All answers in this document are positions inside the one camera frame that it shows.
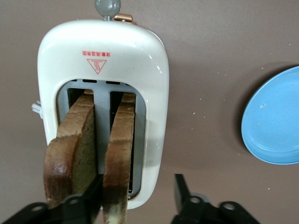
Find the bread crust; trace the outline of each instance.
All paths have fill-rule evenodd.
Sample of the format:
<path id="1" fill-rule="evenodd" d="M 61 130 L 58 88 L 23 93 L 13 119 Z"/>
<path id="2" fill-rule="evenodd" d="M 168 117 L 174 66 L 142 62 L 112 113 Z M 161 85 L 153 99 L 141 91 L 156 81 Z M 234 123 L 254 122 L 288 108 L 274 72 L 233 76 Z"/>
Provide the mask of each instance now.
<path id="1" fill-rule="evenodd" d="M 103 212 L 105 224 L 126 223 L 135 95 L 124 93 L 114 118 L 105 158 Z"/>

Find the copper part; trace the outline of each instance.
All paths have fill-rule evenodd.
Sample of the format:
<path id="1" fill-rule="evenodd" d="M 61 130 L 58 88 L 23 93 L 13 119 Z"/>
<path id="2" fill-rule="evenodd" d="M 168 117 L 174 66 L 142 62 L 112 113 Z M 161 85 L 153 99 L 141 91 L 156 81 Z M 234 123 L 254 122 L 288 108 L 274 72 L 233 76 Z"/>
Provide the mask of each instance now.
<path id="1" fill-rule="evenodd" d="M 129 14 L 123 14 L 123 13 L 118 13 L 113 18 L 116 21 L 122 21 L 122 22 L 132 22 L 133 21 L 133 16 L 131 16 Z"/>

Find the triangle logo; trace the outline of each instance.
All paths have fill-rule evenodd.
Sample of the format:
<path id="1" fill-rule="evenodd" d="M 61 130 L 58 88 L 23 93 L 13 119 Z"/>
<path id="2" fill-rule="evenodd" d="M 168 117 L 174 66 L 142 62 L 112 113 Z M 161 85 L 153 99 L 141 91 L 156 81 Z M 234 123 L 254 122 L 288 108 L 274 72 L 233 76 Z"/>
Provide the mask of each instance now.
<path id="1" fill-rule="evenodd" d="M 93 70 L 99 74 L 107 60 L 87 59 L 87 61 L 92 66 Z"/>

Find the toaster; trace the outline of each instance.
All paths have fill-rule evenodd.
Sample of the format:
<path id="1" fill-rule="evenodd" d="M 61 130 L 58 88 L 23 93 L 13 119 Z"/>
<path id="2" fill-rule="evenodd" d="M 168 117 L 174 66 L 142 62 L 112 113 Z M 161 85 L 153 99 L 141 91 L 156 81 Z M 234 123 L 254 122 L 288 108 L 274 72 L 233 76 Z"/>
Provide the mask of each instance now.
<path id="1" fill-rule="evenodd" d="M 112 20 L 120 3 L 113 11 L 99 2 L 96 7 L 104 20 L 66 22 L 43 38 L 37 60 L 40 101 L 32 109 L 43 119 L 49 144 L 76 99 L 86 89 L 93 91 L 98 173 L 103 174 L 114 105 L 122 93 L 134 93 L 133 178 L 128 193 L 132 209 L 149 199 L 158 178 L 168 107 L 168 58 L 156 34 Z"/>

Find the brown table surface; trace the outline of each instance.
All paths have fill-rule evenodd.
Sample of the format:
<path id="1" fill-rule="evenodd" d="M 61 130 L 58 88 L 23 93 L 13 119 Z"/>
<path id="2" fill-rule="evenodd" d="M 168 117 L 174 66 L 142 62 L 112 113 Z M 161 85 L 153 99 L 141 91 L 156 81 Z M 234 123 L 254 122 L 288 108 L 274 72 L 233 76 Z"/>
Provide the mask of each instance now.
<path id="1" fill-rule="evenodd" d="M 123 0 L 123 13 L 164 42 L 170 96 L 163 159 L 152 197 L 129 224 L 168 224 L 173 175 L 218 205 L 242 204 L 263 224 L 297 224 L 299 164 L 260 161 L 244 146 L 242 113 L 254 91 L 298 65 L 295 0 Z M 93 0 L 2 0 L 0 6 L 0 222 L 45 201 L 36 58 L 44 35 L 66 21 L 101 19 Z"/>

